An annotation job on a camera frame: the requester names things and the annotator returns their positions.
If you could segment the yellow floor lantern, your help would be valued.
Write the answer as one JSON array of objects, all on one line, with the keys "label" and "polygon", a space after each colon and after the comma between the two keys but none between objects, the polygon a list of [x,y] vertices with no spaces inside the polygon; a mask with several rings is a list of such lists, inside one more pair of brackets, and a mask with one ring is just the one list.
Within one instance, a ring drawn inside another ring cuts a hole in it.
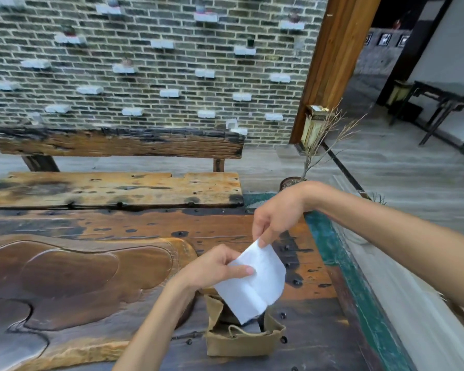
[{"label": "yellow floor lantern", "polygon": [[323,106],[307,106],[305,111],[306,119],[301,137],[301,145],[305,152],[311,147],[318,145],[322,140],[322,126],[329,113],[330,109]]},{"label": "yellow floor lantern", "polygon": [[393,88],[389,98],[385,103],[386,108],[391,108],[394,103],[403,101],[413,86],[412,82],[404,80],[394,80]]}]

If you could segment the carved wooden tea tray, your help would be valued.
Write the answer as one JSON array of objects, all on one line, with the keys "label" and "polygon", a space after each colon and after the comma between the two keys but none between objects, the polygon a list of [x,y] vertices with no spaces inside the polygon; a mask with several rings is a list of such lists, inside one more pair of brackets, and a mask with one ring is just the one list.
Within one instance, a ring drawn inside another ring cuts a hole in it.
[{"label": "carved wooden tea tray", "polygon": [[196,258],[174,237],[0,236],[0,371],[116,361],[167,281]]}]

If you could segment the person's left hand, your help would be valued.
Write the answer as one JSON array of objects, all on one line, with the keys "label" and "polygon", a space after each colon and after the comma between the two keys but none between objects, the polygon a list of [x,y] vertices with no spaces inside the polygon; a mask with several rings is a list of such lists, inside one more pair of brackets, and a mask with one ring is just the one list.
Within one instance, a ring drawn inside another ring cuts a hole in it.
[{"label": "person's left hand", "polygon": [[181,269],[171,279],[171,287],[177,292],[195,292],[223,282],[221,268],[235,265],[233,262],[240,255],[225,244],[215,246]]}]

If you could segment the person's right forearm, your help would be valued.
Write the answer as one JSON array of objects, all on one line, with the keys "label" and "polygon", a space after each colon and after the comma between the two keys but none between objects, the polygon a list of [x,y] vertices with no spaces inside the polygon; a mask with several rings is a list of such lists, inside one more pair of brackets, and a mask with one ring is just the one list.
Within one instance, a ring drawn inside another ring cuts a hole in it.
[{"label": "person's right forearm", "polygon": [[327,184],[293,187],[306,209],[322,212],[464,307],[464,235]]}]

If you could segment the person's left forearm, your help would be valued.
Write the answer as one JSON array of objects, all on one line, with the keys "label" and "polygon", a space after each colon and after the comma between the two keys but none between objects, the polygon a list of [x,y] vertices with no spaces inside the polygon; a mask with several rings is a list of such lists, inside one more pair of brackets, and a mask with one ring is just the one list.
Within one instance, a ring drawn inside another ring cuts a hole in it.
[{"label": "person's left forearm", "polygon": [[173,332],[195,293],[185,279],[174,276],[112,371],[159,371]]}]

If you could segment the wooden door frame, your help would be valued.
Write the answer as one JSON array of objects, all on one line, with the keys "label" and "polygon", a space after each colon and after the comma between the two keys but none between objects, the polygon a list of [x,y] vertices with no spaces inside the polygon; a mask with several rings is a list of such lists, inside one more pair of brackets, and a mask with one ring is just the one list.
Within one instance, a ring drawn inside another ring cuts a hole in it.
[{"label": "wooden door frame", "polygon": [[298,144],[311,105],[336,107],[381,0],[328,0],[289,144]]}]

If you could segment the person's right hand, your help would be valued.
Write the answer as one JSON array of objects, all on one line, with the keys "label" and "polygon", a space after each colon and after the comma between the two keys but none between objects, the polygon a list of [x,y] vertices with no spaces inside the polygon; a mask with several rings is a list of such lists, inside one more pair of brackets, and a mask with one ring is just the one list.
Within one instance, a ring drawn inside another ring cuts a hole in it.
[{"label": "person's right hand", "polygon": [[272,244],[281,233],[290,230],[305,212],[315,209],[317,186],[314,181],[304,181],[280,191],[255,211],[263,211],[265,231],[254,241],[260,248]]}]

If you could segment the tan cloth bag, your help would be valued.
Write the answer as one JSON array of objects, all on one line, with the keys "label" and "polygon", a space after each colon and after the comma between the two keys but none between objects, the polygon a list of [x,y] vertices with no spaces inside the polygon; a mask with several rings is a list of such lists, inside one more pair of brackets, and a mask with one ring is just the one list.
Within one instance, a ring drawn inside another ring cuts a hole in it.
[{"label": "tan cloth bag", "polygon": [[265,331],[260,334],[233,333],[230,326],[218,323],[223,310],[223,299],[218,295],[206,295],[209,321],[204,333],[207,355],[211,357],[261,357],[271,355],[285,335],[285,326],[272,316],[267,308],[264,318]]}]

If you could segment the white paper tissue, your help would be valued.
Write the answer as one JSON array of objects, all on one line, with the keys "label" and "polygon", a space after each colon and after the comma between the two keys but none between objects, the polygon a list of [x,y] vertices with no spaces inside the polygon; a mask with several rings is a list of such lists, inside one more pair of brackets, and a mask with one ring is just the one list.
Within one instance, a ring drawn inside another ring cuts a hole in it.
[{"label": "white paper tissue", "polygon": [[214,288],[230,308],[239,323],[259,317],[281,297],[286,268],[272,245],[260,248],[252,243],[230,266],[249,266],[254,274],[217,283]]}]

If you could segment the dark jar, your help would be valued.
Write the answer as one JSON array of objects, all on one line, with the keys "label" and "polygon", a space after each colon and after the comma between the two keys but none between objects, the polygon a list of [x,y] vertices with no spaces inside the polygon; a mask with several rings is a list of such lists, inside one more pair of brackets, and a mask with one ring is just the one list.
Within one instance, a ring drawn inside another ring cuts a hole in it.
[{"label": "dark jar", "polygon": [[262,313],[259,316],[249,319],[244,324],[241,324],[229,306],[223,302],[223,310],[219,316],[218,323],[222,326],[232,325],[233,328],[231,331],[233,333],[242,331],[248,334],[260,334],[265,331],[264,318],[265,313]]}]

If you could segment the dark wooden side table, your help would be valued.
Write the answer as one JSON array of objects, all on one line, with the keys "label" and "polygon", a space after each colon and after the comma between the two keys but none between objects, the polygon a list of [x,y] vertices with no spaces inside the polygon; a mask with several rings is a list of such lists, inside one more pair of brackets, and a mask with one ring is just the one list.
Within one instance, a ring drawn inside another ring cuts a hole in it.
[{"label": "dark wooden side table", "polygon": [[432,137],[438,137],[437,130],[446,118],[452,112],[460,112],[464,110],[464,85],[459,83],[440,83],[429,81],[406,82],[402,80],[394,81],[395,89],[407,89],[408,92],[402,100],[399,101],[400,106],[396,112],[392,114],[389,125],[392,126],[400,119],[406,105],[412,97],[424,96],[432,99],[437,103],[436,110],[432,117],[420,128],[426,131],[425,136],[419,143],[419,146],[424,144]]}]

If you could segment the rustic wooden bench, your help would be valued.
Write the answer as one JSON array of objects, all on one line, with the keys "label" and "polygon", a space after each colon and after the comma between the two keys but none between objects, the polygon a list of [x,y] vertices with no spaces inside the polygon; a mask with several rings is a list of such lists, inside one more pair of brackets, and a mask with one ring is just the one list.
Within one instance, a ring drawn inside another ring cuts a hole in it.
[{"label": "rustic wooden bench", "polygon": [[[0,127],[0,152],[19,155],[29,172],[0,180],[0,209],[141,211],[242,206],[237,173],[245,136],[225,130],[172,128],[52,129]],[[211,173],[61,172],[54,157],[179,157],[213,160]]]}]

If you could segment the dry branch potted plant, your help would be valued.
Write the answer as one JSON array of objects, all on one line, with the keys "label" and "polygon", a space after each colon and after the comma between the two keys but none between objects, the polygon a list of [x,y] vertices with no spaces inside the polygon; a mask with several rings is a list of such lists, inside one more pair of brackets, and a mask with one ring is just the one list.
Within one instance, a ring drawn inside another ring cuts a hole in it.
[{"label": "dry branch potted plant", "polygon": [[330,113],[326,117],[322,126],[322,140],[320,143],[305,152],[300,141],[300,146],[304,156],[302,173],[299,176],[284,178],[280,182],[279,191],[302,181],[307,181],[307,174],[311,170],[329,161],[334,161],[338,154],[341,153],[341,150],[334,152],[337,143],[353,137],[358,131],[359,123],[368,114],[368,112],[365,112],[359,118],[347,117],[347,113],[340,108],[340,104],[329,109]]}]

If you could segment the group of white brick shelves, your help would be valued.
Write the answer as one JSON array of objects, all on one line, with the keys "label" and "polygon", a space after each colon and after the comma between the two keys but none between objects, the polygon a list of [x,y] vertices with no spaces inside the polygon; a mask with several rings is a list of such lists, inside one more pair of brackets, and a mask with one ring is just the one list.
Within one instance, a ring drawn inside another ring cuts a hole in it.
[{"label": "group of white brick shelves", "polygon": [[82,47],[84,36],[60,28],[55,6],[67,2],[0,0],[0,126],[223,129],[236,122],[252,143],[289,139],[312,54],[303,70],[249,77],[110,67]]}]

